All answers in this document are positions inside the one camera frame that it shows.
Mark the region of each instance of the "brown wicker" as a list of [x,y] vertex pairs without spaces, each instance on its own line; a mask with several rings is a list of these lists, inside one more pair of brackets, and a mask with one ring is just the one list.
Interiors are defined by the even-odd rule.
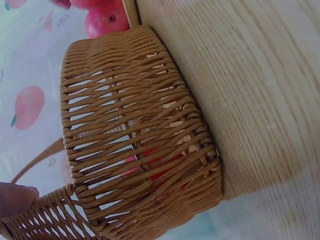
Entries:
[[150,28],[73,43],[63,61],[60,100],[74,185],[4,219],[14,239],[152,240],[221,200],[216,148]]

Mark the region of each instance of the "woven basket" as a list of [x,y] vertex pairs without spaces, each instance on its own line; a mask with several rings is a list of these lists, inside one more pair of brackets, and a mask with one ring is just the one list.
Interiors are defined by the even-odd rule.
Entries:
[[148,27],[73,43],[60,100],[73,185],[3,219],[14,239],[152,240],[221,200],[201,112]]

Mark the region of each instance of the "gap in weave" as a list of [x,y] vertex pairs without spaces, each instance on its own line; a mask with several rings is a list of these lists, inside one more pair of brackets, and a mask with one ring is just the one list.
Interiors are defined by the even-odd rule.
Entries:
[[59,229],[59,232],[63,235],[63,236],[67,236],[67,233],[65,232],[65,230],[63,230],[59,225],[57,226]]
[[[118,177],[118,176],[114,176],[114,177],[111,177],[111,178],[109,178],[109,179],[100,181],[99,183],[96,183],[96,184],[93,184],[93,185],[89,185],[89,189],[94,189],[94,188],[96,188],[96,187],[98,187],[98,186],[101,186],[101,185],[103,185],[103,184],[105,184],[105,183],[107,183],[107,182],[109,182],[109,181],[111,181],[111,180],[113,180],[113,179],[116,179],[117,177]],[[114,192],[114,191],[113,191],[113,190],[112,190],[112,191],[103,191],[103,192],[101,192],[100,194],[96,195],[95,198],[96,198],[97,200],[99,200],[99,199],[103,198],[104,196],[106,196],[106,195],[108,195],[108,194],[111,194],[112,192]],[[106,202],[105,204],[101,205],[100,207],[101,207],[102,210],[103,210],[103,209],[107,209],[107,208],[111,207],[112,205],[114,205],[114,204],[116,204],[116,203],[118,203],[118,202],[120,202],[120,201],[110,201],[110,202]]]
[[[75,121],[75,120],[77,120],[77,119],[81,119],[82,117],[83,117],[83,116],[79,116],[79,115],[78,115],[78,116],[73,116],[73,117],[70,118],[70,121]],[[84,122],[84,123],[79,123],[79,124],[72,125],[71,128],[70,128],[70,130],[72,131],[72,130],[81,128],[81,127],[85,126],[86,124],[87,124],[87,123]],[[81,134],[84,134],[84,133],[86,133],[85,130],[82,131],[81,133],[78,133],[78,135],[81,135]]]
[[37,224],[38,226],[40,226],[38,220],[37,220],[35,217],[33,217],[33,222],[34,222],[35,224]]
[[[112,101],[107,101],[107,102],[105,102],[105,103],[103,103],[103,104],[100,104],[99,106],[100,106],[100,107],[109,106],[109,105],[112,105],[112,104],[115,104],[115,103],[116,103],[116,102],[115,102],[114,100],[112,100]],[[106,113],[112,113],[112,112],[115,112],[115,110],[112,109],[112,110],[106,111],[106,112],[104,112],[104,113],[106,114]]]
[[59,206],[56,206],[56,209],[59,212],[60,217],[66,221],[67,218],[65,216],[65,213],[62,211],[62,209]]
[[114,219],[116,217],[118,217],[118,218],[124,217],[129,213],[130,213],[130,211],[118,212],[118,213],[114,213],[114,214],[110,214],[110,215],[106,216],[105,219],[107,220],[108,223],[110,223],[111,221],[108,219]]
[[102,71],[97,71],[94,74],[91,74],[91,76],[98,76],[101,75],[103,72]]
[[29,219],[29,224],[34,227],[34,223]]
[[[87,219],[87,216],[83,210],[83,208],[81,206],[76,205],[75,206],[76,211],[84,218],[85,222],[80,222],[79,224],[82,224],[85,231],[90,235],[90,236],[96,236],[96,234],[92,231],[92,229],[90,229],[89,226],[89,221]],[[84,232],[79,228],[79,226],[75,225],[73,223],[74,228],[79,232],[79,233],[83,233]]]
[[48,215],[45,211],[43,212],[43,214],[44,214],[45,218],[46,218],[51,224],[53,224],[51,218],[49,217],[49,215]]
[[[94,157],[95,155],[98,155],[99,153],[102,153],[102,152],[103,152],[103,151],[98,151],[98,152],[94,152],[94,153],[91,153],[91,154],[88,154],[88,155],[79,157],[79,158],[76,159],[76,161],[81,160],[81,162],[85,162],[85,161],[86,161],[86,158],[90,158],[90,161],[95,160],[95,159],[97,159],[97,158],[98,158],[98,159],[103,158],[104,156]],[[100,165],[103,164],[103,163],[104,163],[104,162],[100,162],[100,163],[96,163],[96,164],[90,165],[90,166],[88,166],[88,167],[84,167],[83,169],[81,169],[80,173],[83,173],[83,172],[85,172],[85,171],[87,171],[87,170],[90,170],[91,168],[95,168],[95,167],[97,167],[97,166],[100,166]],[[108,168],[114,167],[114,166],[119,165],[119,164],[121,164],[121,163],[122,163],[122,161],[118,161],[118,162],[113,163],[113,164],[111,164],[111,165],[109,165],[109,166],[106,166],[106,167],[99,167],[99,169],[97,169],[97,170],[95,170],[95,171],[93,171],[93,172],[88,173],[88,175],[94,174],[94,173],[99,172],[99,171],[101,171],[101,170],[106,170],[106,169],[108,169]]]
[[78,97],[75,97],[75,98],[70,99],[70,100],[68,101],[68,104],[69,104],[69,105],[75,104],[75,103],[78,103],[78,102],[80,102],[80,101],[83,101],[83,100],[89,98],[90,95],[86,94],[86,90],[88,90],[88,88],[87,88],[87,87],[84,87],[84,88],[82,88],[82,89],[80,89],[80,90],[77,90],[76,92],[74,92],[74,93],[72,93],[72,94],[69,93],[68,96],[72,96],[72,95],[80,94],[80,93],[81,93],[81,96],[78,96]]
[[[93,237],[95,234],[92,230],[90,230],[90,228],[88,228],[88,226],[84,223],[84,222],[80,222],[79,224],[81,224],[84,228],[84,231],[86,233],[88,233],[91,237]],[[84,238],[85,237],[85,233],[84,231],[82,231],[78,225],[76,225],[74,222],[72,223],[74,229]]]
[[[127,135],[125,135],[125,136],[123,136],[123,137],[121,137],[121,138],[119,138],[119,139],[116,139],[116,140],[114,140],[114,141],[112,141],[112,142],[109,142],[108,144],[121,143],[121,142],[127,141],[128,139],[129,139],[129,137],[128,137]],[[122,148],[120,148],[120,149],[118,149],[118,150],[115,150],[115,151],[109,153],[107,156],[112,155],[112,154],[116,154],[116,153],[126,152],[127,150],[130,150],[130,149],[132,149],[132,146],[131,146],[131,144],[128,144],[128,145],[126,145],[126,146],[124,146],[124,147],[122,147]],[[97,154],[102,153],[102,152],[103,152],[103,151],[93,152],[93,153],[88,154],[88,155],[85,155],[85,156],[83,156],[83,157],[79,157],[79,158],[77,158],[76,160],[78,161],[78,160],[80,160],[80,159],[85,159],[85,158],[87,158],[87,157],[92,157],[92,156],[97,155]],[[104,167],[104,168],[100,168],[100,169],[98,169],[97,171],[95,171],[95,172],[93,172],[93,173],[96,173],[96,172],[99,172],[99,171],[101,171],[101,170],[106,170],[106,169],[108,169],[108,168],[117,166],[117,165],[119,165],[119,164],[124,163],[124,161],[125,161],[125,159],[121,159],[121,160],[117,161],[116,163],[111,164],[111,165],[109,165],[109,166],[107,166],[107,167]],[[89,169],[91,169],[91,168],[94,168],[94,167],[96,167],[96,166],[99,166],[100,164],[101,164],[101,163],[97,163],[97,164],[94,164],[94,165],[85,167],[85,168],[83,168],[83,169],[80,171],[80,173],[82,173],[82,172],[84,172],[84,171],[86,171],[86,170],[89,170]]]
[[[78,118],[78,116],[75,116],[74,118],[71,118],[71,120],[76,120],[76,118]],[[112,119],[106,120],[104,122],[99,122],[99,124],[105,123],[105,125],[108,126],[107,124],[109,124],[109,123],[112,124],[117,119],[118,119],[118,116],[116,116],[116,117],[114,117]],[[103,129],[105,128],[105,127],[103,127],[103,128],[96,128],[96,129],[88,130],[87,126],[89,126],[89,124],[91,124],[91,126],[92,126],[92,123],[84,122],[84,123],[75,124],[75,125],[73,125],[71,127],[71,130],[75,130],[75,129],[78,129],[78,128],[82,129],[82,131],[80,133],[77,133],[75,135],[76,139],[88,137],[89,135],[96,135],[98,131],[100,132],[99,134],[101,135],[102,134],[101,131],[103,131]],[[124,129],[124,124],[121,124],[119,126],[116,126],[116,127],[112,128],[112,129],[108,130],[108,131],[105,131],[104,134],[116,133],[116,132],[119,132],[119,131],[123,131],[123,129]]]
[[83,233],[83,231],[74,222],[72,222],[71,224],[72,224],[74,230],[72,230],[68,225],[66,225],[66,229],[68,230],[68,232],[71,233],[75,239],[77,239],[77,238],[76,238],[76,234],[74,233],[74,231],[78,232],[84,238],[85,234]]
[[[74,148],[74,150],[78,150],[79,148],[81,147],[85,147],[85,146],[88,146],[87,144],[83,144],[83,145],[78,145]],[[92,159],[92,156],[94,155],[98,155],[99,153],[102,153],[103,151],[97,151],[97,152],[93,152],[93,153],[90,153],[90,154],[87,154],[87,155],[84,155],[84,156],[80,156],[80,157],[77,157],[75,160],[76,161],[80,161],[81,162],[84,162],[84,161],[87,161],[87,158],[91,158]],[[84,171],[84,170],[87,170],[87,169],[90,169],[92,166],[88,166],[86,168],[83,168],[81,171]]]
[[[161,92],[168,91],[168,90],[170,90],[170,89],[174,89],[174,87],[173,87],[173,86],[162,87],[162,88],[160,88],[160,89],[154,90],[153,93],[161,93]],[[164,100],[164,99],[166,99],[166,98],[168,98],[168,97],[171,97],[171,96],[169,95],[169,96],[166,96],[166,97],[162,97],[162,98],[160,98],[158,101]]]
[[88,88],[87,87],[84,87],[84,88],[82,88],[82,89],[80,89],[80,90],[75,90],[75,91],[71,91],[72,89],[70,88],[69,89],[69,92],[67,93],[68,94],[68,97],[69,96],[74,96],[74,95],[79,95],[79,94],[81,94],[81,95],[84,95],[85,96],[85,91],[86,90],[88,90]]
[[52,233],[47,229],[47,228],[44,228],[44,231],[49,234],[50,236],[52,235]]
[[81,78],[81,77],[83,77],[83,76],[85,76],[87,73],[86,72],[79,72],[79,73],[77,73],[76,75],[73,75],[73,76],[70,76],[70,77],[68,77],[68,79],[79,79],[79,78]]
[[60,238],[59,233],[58,233],[53,227],[51,227],[51,232],[52,232],[54,235],[56,235],[58,238]]
[[38,215],[38,217],[39,217],[39,219],[40,219],[40,223],[39,223],[39,225],[45,225],[46,224],[46,222],[45,222],[45,220],[44,220],[44,218],[37,212],[37,215]]
[[108,208],[110,208],[111,206],[113,206],[113,205],[115,205],[115,204],[118,204],[118,203],[120,203],[120,202],[121,202],[121,200],[112,201],[112,202],[108,202],[108,203],[106,203],[106,204],[102,204],[102,205],[100,205],[99,207],[100,207],[101,210],[105,210],[105,209],[108,209]]
[[40,230],[38,231],[35,229],[32,230],[32,236],[37,236],[39,233],[40,233]]
[[123,225],[123,223],[119,223],[119,225],[116,226],[116,228],[119,228]]
[[116,223],[118,220],[111,220],[111,221],[108,221],[108,224],[113,224],[113,223]]
[[109,89],[109,86],[108,85],[103,85],[97,89],[95,89],[95,91],[104,91],[105,94],[100,96],[99,98],[107,98],[107,97],[111,97],[112,96],[112,93],[111,92],[108,92],[108,89]]
[[[77,198],[77,196],[75,194],[72,196],[72,200],[79,202],[79,199]],[[87,219],[87,216],[84,212],[84,209],[77,204],[74,207],[75,207],[76,212],[79,213],[79,215],[88,222],[88,219]],[[65,205],[65,208],[67,209],[67,212],[69,213],[69,217],[73,218],[75,221],[78,221],[74,211],[71,210],[71,208],[68,205]]]
[[84,109],[84,108],[86,108],[87,106],[88,106],[88,104],[71,107],[71,108],[69,109],[69,113],[73,113],[73,114],[74,114],[76,111],[79,111],[79,110],[81,110],[81,109]]
[[76,86],[81,86],[81,85],[85,85],[85,84],[88,84],[88,83],[90,83],[91,82],[91,80],[89,80],[89,79],[87,79],[87,80],[81,80],[81,81],[79,81],[79,82],[77,82],[77,83],[74,83],[74,84],[72,84],[72,85],[69,85],[68,87],[69,88],[72,88],[72,87],[76,87]]
[[49,209],[50,210],[50,212],[51,212],[51,214],[52,214],[52,217],[55,219],[55,220],[57,220],[58,222],[60,222],[60,220],[58,219],[58,216],[56,215],[56,213],[50,208]]
[[[159,75],[159,74],[165,74],[166,73],[166,71],[160,71],[160,72],[157,72],[156,73],[156,75]],[[173,89],[174,87],[173,86],[169,86],[169,87],[162,87],[161,89],[157,89],[157,90],[155,90],[154,92],[162,92],[162,91],[167,91],[168,89]],[[128,91],[129,89],[131,89],[131,88],[126,88],[126,89],[120,89],[119,90],[119,92],[123,92],[123,91]],[[127,98],[131,98],[132,96],[128,96],[128,97],[124,97],[124,98],[122,98],[121,100],[123,101],[124,99],[127,99]],[[130,104],[128,104],[128,105],[125,105],[125,106],[123,106],[123,108],[126,108],[126,107],[130,107],[130,106],[132,106],[133,104],[135,104],[135,103],[130,103]],[[121,129],[120,131],[123,131],[123,130],[125,130],[126,129],[126,126],[124,125],[124,124],[122,124],[122,125],[120,125],[119,126],[119,128]],[[180,132],[182,132],[182,131],[179,131],[179,132],[175,132],[173,135],[177,135],[177,134],[179,134]],[[123,163],[125,160],[124,159],[122,159],[121,161],[119,161],[118,163],[119,164],[121,164],[121,162]],[[90,168],[92,168],[92,167],[95,167],[95,166],[98,166],[98,164],[95,164],[95,165],[93,165],[93,166],[90,166],[90,167],[88,167],[88,168],[86,168],[86,170],[88,170],[88,169],[90,169]],[[108,167],[103,167],[103,168],[101,168],[100,170],[105,170],[105,169],[107,169],[107,168],[110,168],[111,166],[108,166]],[[99,183],[97,183],[97,184],[99,184],[99,185],[101,185],[101,184],[104,184],[104,183],[107,183],[108,181],[110,181],[110,180],[112,180],[112,179],[115,179],[115,178],[117,178],[117,177],[113,177],[113,178],[111,178],[111,179],[107,179],[107,180],[104,180],[104,181],[101,181],[101,182],[99,182]],[[110,193],[113,193],[114,191],[108,191],[108,192],[105,192],[104,194],[102,193],[102,194],[99,194],[98,196],[96,196],[96,198],[102,198],[103,196],[105,196],[106,194],[110,194]],[[117,220],[111,220],[110,221],[110,223],[115,223]]]
[[[106,87],[101,87],[101,88],[99,88],[98,90],[105,90],[106,89]],[[102,104],[102,105],[109,105],[109,104],[114,104],[114,101],[111,101],[111,102],[106,102],[106,103],[104,103],[104,104]],[[81,108],[81,106],[80,107],[76,107],[76,108],[74,108],[74,109],[72,109],[73,111],[76,111],[76,110],[78,110],[78,109],[80,109]],[[77,115],[77,116],[73,116],[73,117],[71,117],[71,121],[73,121],[73,120],[76,120],[76,119],[79,119],[79,118],[85,118],[86,117],[86,115],[87,114],[82,114],[82,115]],[[71,129],[73,130],[73,129],[77,129],[77,128],[80,128],[80,127],[82,127],[82,126],[84,126],[85,124],[87,124],[87,123],[82,123],[82,124],[77,124],[77,125],[74,125],[74,126],[72,126],[71,127]],[[123,128],[124,128],[124,124],[122,124],[121,126],[119,126],[120,127],[120,129],[122,130]],[[91,143],[87,143],[87,146],[88,145],[92,145],[92,144],[94,144],[94,143],[97,143],[97,142],[91,142]],[[81,148],[81,147],[84,147],[85,145],[81,145],[81,146],[77,146],[77,147],[75,147],[74,149],[76,150],[76,149],[79,149],[79,148]]]
[[[180,130],[180,131],[175,131],[174,128],[178,127],[179,125],[183,124],[183,121],[175,121],[172,122],[170,125],[167,125],[165,128],[171,128],[172,130],[169,129],[169,131],[172,131],[172,135],[171,137],[174,137],[178,134],[180,134],[181,132],[183,132],[184,130]],[[187,142],[187,138],[183,137],[180,140],[178,140],[174,145],[172,145],[171,147],[176,146],[177,148],[179,147],[179,145],[182,145],[183,143]],[[179,164],[181,164],[182,162],[177,162],[179,161],[180,155],[182,154],[182,156],[184,156],[186,154],[185,151],[182,151],[180,153],[177,153],[176,156],[172,157],[171,159],[167,159],[166,161],[163,160],[164,157],[159,157],[156,158],[158,160],[151,160],[148,165],[149,165],[149,169],[150,170],[154,170],[157,169],[159,167],[161,168],[165,168],[163,169],[163,171],[161,171],[160,173],[156,173],[155,176],[158,175],[157,178],[155,178],[154,180],[158,180],[157,184],[152,185],[153,187],[157,187],[157,186],[161,186],[163,183],[165,183],[166,181],[169,180],[169,178],[172,178],[172,176],[169,176],[172,174],[172,169],[173,167],[166,167],[166,164],[169,164],[171,162],[175,162],[177,165],[174,167],[176,168]]]
[[[90,145],[93,145],[95,143],[98,143],[99,141],[96,140],[96,141],[90,141],[90,142],[87,142],[87,143],[84,143],[84,144],[80,144],[80,145],[77,145],[73,148],[73,150],[78,150],[78,151],[82,151],[83,148],[85,147],[88,147]],[[90,153],[90,154],[87,154],[87,155],[84,155],[84,156],[81,156],[81,157],[78,157],[76,160],[80,160],[80,159],[84,159],[86,157],[90,157],[90,156],[93,156],[96,152],[94,153]]]
[[146,57],[147,58],[152,58],[152,57],[154,57],[155,55],[157,55],[157,53],[155,52],[154,54],[147,54],[146,55]]

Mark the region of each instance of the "red object inside basket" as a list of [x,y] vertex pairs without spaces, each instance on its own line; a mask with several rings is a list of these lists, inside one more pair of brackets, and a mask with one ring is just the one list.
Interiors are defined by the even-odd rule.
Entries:
[[[143,153],[143,155],[144,155],[145,157],[148,157],[149,155],[153,154],[156,150],[157,150],[157,149],[147,150],[147,151],[145,151],[145,152]],[[171,163],[171,162],[173,162],[173,161],[176,161],[176,160],[178,160],[179,158],[181,158],[181,157],[183,157],[183,156],[184,156],[184,155],[183,155],[182,153],[179,153],[177,156],[171,158],[169,161],[164,162],[162,165],[159,165],[159,167],[161,167],[161,166],[163,166],[163,165],[166,165],[166,164],[168,164],[168,163]],[[163,157],[158,157],[158,158],[156,158],[156,159],[153,159],[152,161],[148,162],[147,165],[152,166],[153,164],[155,164],[156,162],[162,160],[163,158],[164,158],[164,156],[163,156]],[[125,162],[128,163],[128,162],[132,162],[132,161],[135,161],[135,160],[137,160],[137,159],[136,159],[136,156],[131,156],[131,157],[127,158],[127,159],[125,160]],[[159,172],[159,173],[157,173],[157,174],[155,174],[155,175],[152,175],[152,176],[150,177],[150,179],[151,179],[152,181],[155,181],[155,180],[157,180],[158,178],[160,178],[162,175],[164,175],[165,173],[169,172],[171,169],[172,169],[172,168],[169,168],[169,169],[164,170],[164,171],[162,171],[162,172]],[[139,167],[134,167],[134,168],[132,168],[132,169],[124,172],[124,173],[121,174],[121,175],[123,176],[123,175],[129,174],[129,173],[135,172],[135,171],[140,171]],[[163,185],[163,184],[164,184],[164,183],[161,183],[161,184],[155,186],[155,187],[153,188],[153,190],[157,190],[157,189],[158,189],[159,187],[161,187],[161,185]]]

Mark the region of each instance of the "wooden surface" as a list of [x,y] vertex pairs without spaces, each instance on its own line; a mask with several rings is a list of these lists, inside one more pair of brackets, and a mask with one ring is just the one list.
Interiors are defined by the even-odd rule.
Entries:
[[128,18],[130,27],[136,27],[140,25],[140,18],[138,15],[137,4],[135,0],[122,0],[126,16]]
[[219,239],[320,239],[320,1],[137,0],[214,135]]

